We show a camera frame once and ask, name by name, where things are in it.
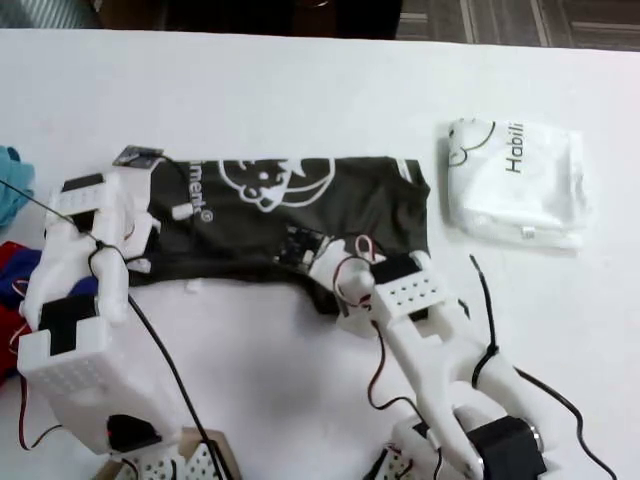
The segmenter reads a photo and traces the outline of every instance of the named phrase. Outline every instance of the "white plastic bag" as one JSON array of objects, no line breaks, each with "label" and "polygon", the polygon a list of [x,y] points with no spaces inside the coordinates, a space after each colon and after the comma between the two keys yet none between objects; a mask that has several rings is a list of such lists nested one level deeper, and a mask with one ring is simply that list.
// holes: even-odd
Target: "white plastic bag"
[{"label": "white plastic bag", "polygon": [[582,138],[542,125],[461,119],[449,131],[449,210],[462,230],[579,248],[589,204]]}]

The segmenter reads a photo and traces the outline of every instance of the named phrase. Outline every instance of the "blue fabric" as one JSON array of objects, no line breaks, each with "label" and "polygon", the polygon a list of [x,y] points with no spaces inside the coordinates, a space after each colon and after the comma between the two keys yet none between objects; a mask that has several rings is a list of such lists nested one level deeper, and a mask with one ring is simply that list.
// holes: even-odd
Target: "blue fabric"
[{"label": "blue fabric", "polygon": [[[16,188],[33,195],[29,185],[35,171],[33,165],[22,163],[14,148],[0,146],[0,178]],[[19,193],[0,184],[0,228],[9,225],[28,200]]]},{"label": "blue fabric", "polygon": [[40,253],[40,250],[30,248],[18,250],[0,270],[0,303],[6,308],[13,310],[20,305],[22,297],[13,290],[11,284],[14,280],[29,280],[31,272],[40,262]]},{"label": "blue fabric", "polygon": [[68,297],[74,295],[96,295],[98,293],[98,279],[94,276],[79,280],[69,292]]}]

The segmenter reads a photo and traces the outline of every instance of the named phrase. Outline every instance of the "white robot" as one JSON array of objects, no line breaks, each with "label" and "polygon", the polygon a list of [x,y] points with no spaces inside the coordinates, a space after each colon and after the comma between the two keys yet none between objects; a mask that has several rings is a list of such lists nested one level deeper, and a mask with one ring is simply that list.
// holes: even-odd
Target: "white robot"
[{"label": "white robot", "polygon": [[[21,307],[33,333],[21,338],[18,369],[93,452],[142,463],[170,458],[173,471],[167,473],[182,479],[189,459],[176,449],[178,400],[155,380],[153,362],[137,361],[141,349],[155,349],[152,339],[135,336],[134,344],[130,335],[142,324],[128,305],[125,260],[140,255],[158,228],[147,213],[148,182],[147,170],[116,168],[69,180],[52,195],[49,206],[62,217],[46,216],[42,260]],[[188,205],[176,207],[180,218],[188,215]],[[343,240],[295,228],[289,233],[298,243],[285,242],[274,262],[336,292],[338,324],[361,336],[379,333],[413,387],[416,416],[399,424],[393,437],[415,462],[414,475],[431,478],[437,453],[474,480],[529,480],[550,469],[542,454],[553,448],[553,425],[502,354],[493,352],[475,380],[506,413],[486,418],[454,411],[452,384],[474,380],[487,345],[427,253],[354,256]],[[313,246],[301,247],[301,238]],[[67,297],[92,274],[97,294]],[[144,469],[138,475],[160,478]],[[231,478],[226,470],[221,476]]]}]

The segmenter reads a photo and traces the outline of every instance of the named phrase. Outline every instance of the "white tabletop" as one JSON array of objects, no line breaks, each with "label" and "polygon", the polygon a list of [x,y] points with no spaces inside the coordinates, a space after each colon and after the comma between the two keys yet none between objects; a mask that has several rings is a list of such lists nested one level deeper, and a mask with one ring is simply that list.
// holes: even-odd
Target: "white tabletop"
[{"label": "white tabletop", "polygon": [[[107,169],[128,144],[177,159],[391,155],[421,160],[429,243],[487,331],[473,252],[509,358],[572,399],[587,441],[637,477],[640,438],[640,55],[437,43],[204,34],[0,31],[0,144],[36,166],[36,194]],[[578,255],[476,241],[443,221],[446,125],[462,116],[584,132],[596,217]],[[26,207],[2,240],[42,245]],[[133,291],[182,371],[205,426],[226,432],[247,479],[361,478],[407,411],[366,402],[379,352],[285,285],[167,282]],[[408,393],[390,362],[378,398]],[[552,479],[604,479],[573,418],[540,395],[563,443]],[[18,385],[0,388],[3,478],[85,479],[104,461],[71,435],[17,446]],[[55,420],[34,392],[27,435]],[[457,478],[443,475],[441,478]]]}]

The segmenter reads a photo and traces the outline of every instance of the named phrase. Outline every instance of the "black t-shirt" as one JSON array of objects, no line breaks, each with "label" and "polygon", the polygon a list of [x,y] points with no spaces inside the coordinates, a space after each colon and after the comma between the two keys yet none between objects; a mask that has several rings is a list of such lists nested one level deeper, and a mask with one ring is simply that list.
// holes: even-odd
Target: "black t-shirt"
[{"label": "black t-shirt", "polygon": [[[320,312],[335,313],[331,292],[274,262],[286,227],[345,239],[367,234],[387,255],[427,250],[428,194],[417,161],[390,157],[161,163],[151,176],[149,212],[162,228],[144,253],[151,272],[131,272],[132,284],[294,281]],[[172,207],[187,201],[194,216],[174,221]]]}]

